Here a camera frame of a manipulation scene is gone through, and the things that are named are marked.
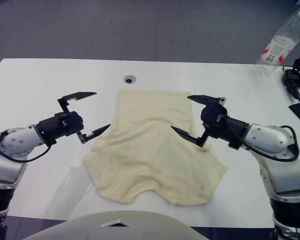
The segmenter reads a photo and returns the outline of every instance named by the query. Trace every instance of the red label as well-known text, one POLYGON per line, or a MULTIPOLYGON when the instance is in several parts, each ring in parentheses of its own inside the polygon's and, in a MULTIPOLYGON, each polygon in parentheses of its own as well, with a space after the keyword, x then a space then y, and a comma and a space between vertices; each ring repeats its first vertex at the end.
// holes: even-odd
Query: red label
POLYGON ((283 56, 279 57, 279 63, 282 63, 285 58, 283 56))
POLYGON ((269 52, 269 48, 267 49, 265 49, 265 50, 263 50, 263 52, 261 53, 261 54, 266 54, 267 52, 269 52))

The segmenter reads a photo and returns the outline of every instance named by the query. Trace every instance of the black device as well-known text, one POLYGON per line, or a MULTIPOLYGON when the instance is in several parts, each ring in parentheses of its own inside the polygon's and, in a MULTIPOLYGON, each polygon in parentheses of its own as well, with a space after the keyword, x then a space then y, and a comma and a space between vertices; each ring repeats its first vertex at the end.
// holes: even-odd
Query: black device
POLYGON ((283 84, 286 86, 286 90, 297 100, 300 101, 300 57, 296 59, 293 66, 286 69, 283 67, 284 75, 282 78, 283 84))
MULTIPOLYGON (((54 114, 53 117, 47 118, 45 120, 40 121, 38 124, 35 125, 35 129, 38 135, 42 137, 44 143, 48 147, 45 152, 40 154, 39 156, 29 159, 29 160, 17 160, 13 157, 5 154, 0 149, 0 155, 4 156, 5 158, 17 162, 17 163, 28 163, 34 161, 43 155, 45 155, 51 148, 52 145, 56 144, 56 139, 63 137, 63 136, 70 136, 72 134, 77 134, 82 144, 85 144, 91 139, 94 139, 101 135, 105 130, 108 129, 110 124, 98 128, 97 130, 92 131, 90 135, 82 134, 81 130, 84 129, 83 119, 80 115, 78 115, 75 111, 69 111, 68 109, 68 101, 69 100, 80 100, 87 98, 89 96, 97 94, 96 92, 76 92, 67 96, 64 96, 58 99, 58 102, 63 110, 63 112, 58 112, 54 114)), ((0 144, 3 141, 4 137, 7 136, 9 133, 8 131, 3 131, 0 134, 0 144)))

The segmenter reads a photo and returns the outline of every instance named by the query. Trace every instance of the floor tile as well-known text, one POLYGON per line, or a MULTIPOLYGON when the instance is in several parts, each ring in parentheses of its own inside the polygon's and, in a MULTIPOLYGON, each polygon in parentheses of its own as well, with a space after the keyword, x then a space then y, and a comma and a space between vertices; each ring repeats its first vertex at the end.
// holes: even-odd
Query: floor tile
POLYGON ((223 228, 212 227, 211 239, 224 240, 224 239, 236 239, 244 240, 248 238, 250 240, 270 239, 271 228, 223 228))
POLYGON ((66 33, 58 49, 88 49, 92 44, 95 31, 75 30, 66 33))
POLYGON ((155 24, 156 9, 155 8, 133 9, 131 11, 130 23, 155 24))
POLYGON ((188 51, 189 43, 186 34, 158 34, 156 39, 158 51, 188 51))
POLYGON ((5 226, 5 240, 14 240, 20 226, 21 217, 18 216, 7 216, 4 222, 1 224, 5 226))
POLYGON ((130 24, 124 41, 125 50, 156 50, 156 25, 130 24))
POLYGON ((22 240, 41 231, 43 219, 23 217, 15 234, 14 240, 22 240))
POLYGON ((128 17, 107 16, 101 20, 98 33, 125 33, 129 23, 128 17))
POLYGON ((156 60, 160 62, 192 62, 189 51, 158 51, 156 60))
POLYGON ((110 49, 122 50, 125 42, 125 33, 101 33, 98 32, 91 45, 92 50, 110 49))
POLYGON ((120 60, 121 50, 99 49, 88 52, 86 59, 120 60))
POLYGON ((192 51, 221 51, 222 47, 218 37, 211 32, 188 35, 190 49, 192 51))
POLYGON ((156 13, 157 22, 165 22, 165 21, 177 21, 182 20, 182 12, 179 8, 173 7, 173 8, 158 8, 156 13))
POLYGON ((228 59, 223 51, 191 51, 192 61, 195 63, 223 63, 228 59))
POLYGON ((56 49, 52 54, 55 59, 85 59, 88 49, 56 49))
POLYGON ((155 51, 125 50, 122 53, 121 60, 126 61, 155 61, 155 51))

